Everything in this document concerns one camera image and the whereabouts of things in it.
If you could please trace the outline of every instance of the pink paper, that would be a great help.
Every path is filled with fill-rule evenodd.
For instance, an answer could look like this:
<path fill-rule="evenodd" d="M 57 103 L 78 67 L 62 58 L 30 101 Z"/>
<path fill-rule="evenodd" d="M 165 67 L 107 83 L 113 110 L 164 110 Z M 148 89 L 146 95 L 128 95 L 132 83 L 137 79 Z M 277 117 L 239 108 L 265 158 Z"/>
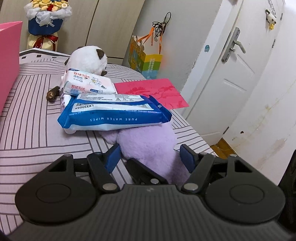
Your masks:
<path fill-rule="evenodd" d="M 141 80 L 114 85 L 119 94 L 152 95 L 169 110 L 189 106 L 169 79 Z"/>
<path fill-rule="evenodd" d="M 20 71 L 22 22 L 0 24 L 0 112 Z"/>

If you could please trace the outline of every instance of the bed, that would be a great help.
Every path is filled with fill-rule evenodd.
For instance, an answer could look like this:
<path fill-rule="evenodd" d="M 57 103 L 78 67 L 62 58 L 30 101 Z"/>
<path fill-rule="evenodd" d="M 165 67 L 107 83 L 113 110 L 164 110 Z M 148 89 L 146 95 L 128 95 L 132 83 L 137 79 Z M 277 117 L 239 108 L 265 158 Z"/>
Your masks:
<path fill-rule="evenodd" d="M 57 123 L 60 114 L 59 98 L 47 102 L 49 89 L 60 84 L 68 55 L 32 49 L 20 53 L 20 74 L 6 100 L 0 117 L 0 230 L 11 233 L 22 223 L 15 206 L 17 190 L 66 153 L 74 158 L 84 158 L 92 152 L 106 152 L 112 145 L 106 143 L 95 131 L 78 131 L 68 135 Z M 143 80 L 143 76 L 127 67 L 107 66 L 114 83 Z M 176 110 L 172 112 L 172 126 L 178 143 L 187 144 L 195 152 L 214 154 Z M 123 159 L 112 176 L 120 187 L 131 184 Z M 89 181 L 85 173 L 76 176 Z"/>

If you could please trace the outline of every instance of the door frame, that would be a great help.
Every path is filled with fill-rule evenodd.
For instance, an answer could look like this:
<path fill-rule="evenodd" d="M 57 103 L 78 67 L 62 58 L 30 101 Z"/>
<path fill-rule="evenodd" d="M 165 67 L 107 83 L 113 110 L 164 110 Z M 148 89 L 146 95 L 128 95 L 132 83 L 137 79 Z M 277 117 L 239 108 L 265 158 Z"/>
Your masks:
<path fill-rule="evenodd" d="M 244 0 L 222 0 L 209 35 L 181 91 L 181 95 L 189 104 L 189 107 L 179 110 L 185 119 L 189 116 L 225 50 L 243 2 Z M 210 46 L 209 52 L 204 51 L 206 45 Z"/>

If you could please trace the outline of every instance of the red flower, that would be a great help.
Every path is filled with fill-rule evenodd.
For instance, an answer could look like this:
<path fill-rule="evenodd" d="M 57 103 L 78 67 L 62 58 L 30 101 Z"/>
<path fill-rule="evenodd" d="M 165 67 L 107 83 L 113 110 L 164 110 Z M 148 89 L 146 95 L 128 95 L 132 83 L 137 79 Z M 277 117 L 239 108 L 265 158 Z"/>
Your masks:
<path fill-rule="evenodd" d="M 52 11 L 52 8 L 54 7 L 53 4 L 50 4 L 49 7 L 47 8 L 47 11 Z"/>

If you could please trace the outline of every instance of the blue sticker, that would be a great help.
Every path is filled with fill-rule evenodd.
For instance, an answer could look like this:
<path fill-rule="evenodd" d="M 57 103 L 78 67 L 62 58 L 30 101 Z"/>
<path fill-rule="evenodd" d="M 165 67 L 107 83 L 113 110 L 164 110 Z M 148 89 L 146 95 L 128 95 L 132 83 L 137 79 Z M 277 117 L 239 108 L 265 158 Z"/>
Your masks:
<path fill-rule="evenodd" d="M 205 52 L 209 52 L 209 50 L 210 50 L 210 46 L 209 45 L 206 45 L 205 46 Z"/>

